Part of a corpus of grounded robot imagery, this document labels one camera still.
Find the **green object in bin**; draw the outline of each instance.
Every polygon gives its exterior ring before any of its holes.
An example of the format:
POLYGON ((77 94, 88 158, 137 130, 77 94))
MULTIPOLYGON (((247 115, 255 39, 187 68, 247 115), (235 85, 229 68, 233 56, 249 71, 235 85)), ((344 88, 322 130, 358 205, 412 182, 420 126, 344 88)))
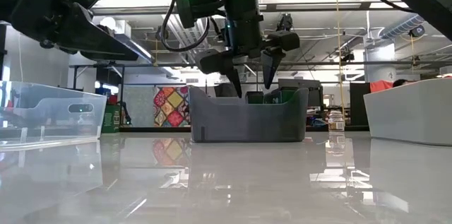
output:
POLYGON ((119 108, 118 105, 107 105, 105 107, 104 122, 102 123, 102 133, 119 132, 119 108))
POLYGON ((246 103, 248 104, 263 104, 263 93, 256 91, 249 91, 246 93, 246 103))
POLYGON ((264 104, 283 104, 289 101, 298 90, 296 87, 282 87, 263 96, 264 104))

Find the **black cable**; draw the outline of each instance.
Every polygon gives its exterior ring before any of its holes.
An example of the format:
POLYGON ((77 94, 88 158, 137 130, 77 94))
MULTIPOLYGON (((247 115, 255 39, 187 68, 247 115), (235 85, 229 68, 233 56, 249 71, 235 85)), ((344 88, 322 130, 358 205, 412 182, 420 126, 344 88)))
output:
POLYGON ((217 35, 221 35, 220 28, 218 27, 217 22, 215 22, 215 19, 213 19, 213 17, 210 17, 209 19, 210 19, 210 21, 211 21, 212 24, 213 24, 213 28, 214 28, 214 30, 215 30, 215 33, 217 33, 217 35))
POLYGON ((401 6, 395 5, 393 2, 390 2, 388 0, 380 0, 381 2, 385 3, 386 5, 389 5, 395 9, 398 9, 400 11, 408 12, 408 13, 416 13, 410 8, 402 8, 401 6))
POLYGON ((217 9, 217 15, 226 18, 226 12, 217 9))
POLYGON ((174 9, 174 5, 175 4, 176 4, 176 0, 171 0, 171 4, 169 5, 168 12, 167 12, 167 14, 165 16, 165 19, 163 19, 162 31, 160 33, 161 43, 166 49, 168 49, 171 52, 186 52, 186 51, 189 51, 189 50, 199 46, 206 39, 207 35, 209 34, 210 22, 207 19, 206 29, 204 29, 204 33, 199 38, 199 40, 195 41, 193 44, 188 45, 186 47, 180 47, 180 48, 170 47, 168 45, 168 43, 167 43, 166 38, 165 38, 165 34, 162 34, 162 33, 164 33, 166 31, 168 20, 170 19, 170 16, 171 16, 171 13, 172 13, 172 11, 174 9))

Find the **colorful quilt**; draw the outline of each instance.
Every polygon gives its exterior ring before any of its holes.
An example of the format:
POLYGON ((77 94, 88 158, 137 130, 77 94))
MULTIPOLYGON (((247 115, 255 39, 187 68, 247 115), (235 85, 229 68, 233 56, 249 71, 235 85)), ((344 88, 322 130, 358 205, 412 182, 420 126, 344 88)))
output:
POLYGON ((154 126, 182 127, 190 125, 189 88, 156 87, 154 97, 154 126))

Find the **red object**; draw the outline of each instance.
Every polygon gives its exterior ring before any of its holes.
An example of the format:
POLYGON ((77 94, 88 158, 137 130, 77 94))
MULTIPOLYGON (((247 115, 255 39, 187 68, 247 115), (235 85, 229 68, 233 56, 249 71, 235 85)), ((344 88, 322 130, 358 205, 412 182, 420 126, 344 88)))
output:
POLYGON ((116 103, 118 103, 118 96, 117 95, 111 95, 108 97, 108 101, 107 103, 109 105, 115 105, 116 103))
POLYGON ((377 93, 382 90, 388 90, 393 87, 392 82, 388 82, 385 80, 380 80, 377 82, 370 83, 370 92, 371 93, 377 93))

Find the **gray plastic bin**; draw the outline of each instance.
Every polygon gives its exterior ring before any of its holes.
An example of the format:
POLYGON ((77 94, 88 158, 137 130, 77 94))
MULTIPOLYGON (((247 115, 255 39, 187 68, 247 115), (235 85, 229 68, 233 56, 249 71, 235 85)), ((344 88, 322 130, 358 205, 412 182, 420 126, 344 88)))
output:
POLYGON ((299 89, 283 104, 246 104, 239 98, 208 98, 190 88, 191 137, 199 143, 303 141, 308 94, 299 89))

